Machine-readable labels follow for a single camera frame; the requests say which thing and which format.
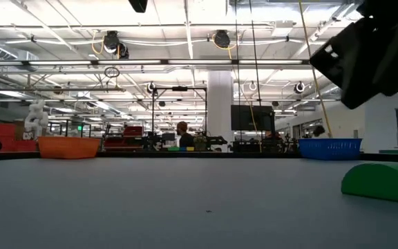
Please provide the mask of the green half-round block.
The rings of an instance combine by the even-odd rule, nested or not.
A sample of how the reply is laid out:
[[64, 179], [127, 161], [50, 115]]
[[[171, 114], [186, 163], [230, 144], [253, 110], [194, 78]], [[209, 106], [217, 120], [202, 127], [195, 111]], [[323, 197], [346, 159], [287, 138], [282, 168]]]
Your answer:
[[356, 165], [343, 177], [341, 193], [398, 202], [398, 165]]

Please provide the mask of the blue plastic basket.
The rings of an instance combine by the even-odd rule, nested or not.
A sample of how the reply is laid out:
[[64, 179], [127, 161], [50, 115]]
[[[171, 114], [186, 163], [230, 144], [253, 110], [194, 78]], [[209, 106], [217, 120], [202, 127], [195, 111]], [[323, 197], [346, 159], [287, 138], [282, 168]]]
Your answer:
[[356, 160], [361, 138], [303, 138], [298, 141], [302, 157], [317, 160]]

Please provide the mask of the red toolbox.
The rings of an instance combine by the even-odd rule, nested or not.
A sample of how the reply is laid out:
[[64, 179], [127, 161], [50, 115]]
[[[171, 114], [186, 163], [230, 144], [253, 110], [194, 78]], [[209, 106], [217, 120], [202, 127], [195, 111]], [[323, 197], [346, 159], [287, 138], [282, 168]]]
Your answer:
[[127, 126], [123, 130], [124, 137], [142, 137], [143, 134], [144, 130], [141, 126]]

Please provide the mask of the white column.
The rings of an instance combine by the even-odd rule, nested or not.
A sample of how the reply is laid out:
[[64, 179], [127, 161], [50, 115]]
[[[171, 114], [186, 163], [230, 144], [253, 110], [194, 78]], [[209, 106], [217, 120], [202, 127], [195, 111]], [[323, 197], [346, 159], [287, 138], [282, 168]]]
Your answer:
[[234, 136], [231, 130], [233, 85], [230, 71], [208, 72], [207, 131], [212, 136], [222, 136], [227, 142], [231, 142]]

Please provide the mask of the black monitor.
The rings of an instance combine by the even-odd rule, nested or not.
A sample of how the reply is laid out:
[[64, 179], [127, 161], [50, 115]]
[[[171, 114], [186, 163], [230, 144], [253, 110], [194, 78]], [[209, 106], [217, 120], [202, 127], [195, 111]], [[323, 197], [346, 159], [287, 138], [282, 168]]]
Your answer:
[[233, 131], [273, 131], [274, 111], [268, 106], [231, 105]]

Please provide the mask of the orange plastic basket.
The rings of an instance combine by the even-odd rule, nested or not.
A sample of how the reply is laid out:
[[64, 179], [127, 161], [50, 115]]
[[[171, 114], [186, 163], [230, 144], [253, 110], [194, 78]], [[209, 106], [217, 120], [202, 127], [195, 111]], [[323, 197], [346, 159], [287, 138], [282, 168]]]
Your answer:
[[38, 138], [42, 158], [83, 159], [96, 157], [100, 139], [62, 136], [41, 136]]

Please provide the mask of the black frame rig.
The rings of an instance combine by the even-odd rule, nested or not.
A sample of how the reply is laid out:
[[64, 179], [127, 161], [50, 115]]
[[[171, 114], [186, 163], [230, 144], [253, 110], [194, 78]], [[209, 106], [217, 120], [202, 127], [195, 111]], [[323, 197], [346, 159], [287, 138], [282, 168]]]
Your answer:
[[[185, 92], [185, 91], [193, 91], [197, 96], [199, 96], [202, 101], [205, 103], [205, 110], [202, 111], [205, 114], [205, 132], [207, 132], [207, 105], [208, 105], [208, 95], [207, 95], [207, 87], [199, 87], [199, 86], [172, 86], [172, 87], [162, 87], [158, 88], [156, 86], [152, 86], [149, 90], [151, 92], [151, 131], [155, 131], [155, 103], [160, 100], [162, 95], [167, 91], [177, 91], [177, 92]], [[205, 92], [205, 96], [202, 97], [198, 91], [203, 90]]]

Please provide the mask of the black table frame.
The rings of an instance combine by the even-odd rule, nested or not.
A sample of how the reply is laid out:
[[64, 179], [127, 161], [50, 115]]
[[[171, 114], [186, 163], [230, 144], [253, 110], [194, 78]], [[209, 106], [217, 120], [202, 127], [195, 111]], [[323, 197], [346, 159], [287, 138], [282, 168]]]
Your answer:
[[[222, 153], [222, 152], [186, 152], [186, 151], [141, 151], [141, 152], [98, 152], [97, 158], [278, 158], [301, 159], [300, 154], [266, 153]], [[0, 152], [0, 160], [41, 158], [39, 152]], [[398, 154], [359, 154], [357, 160], [385, 161], [398, 163]]]

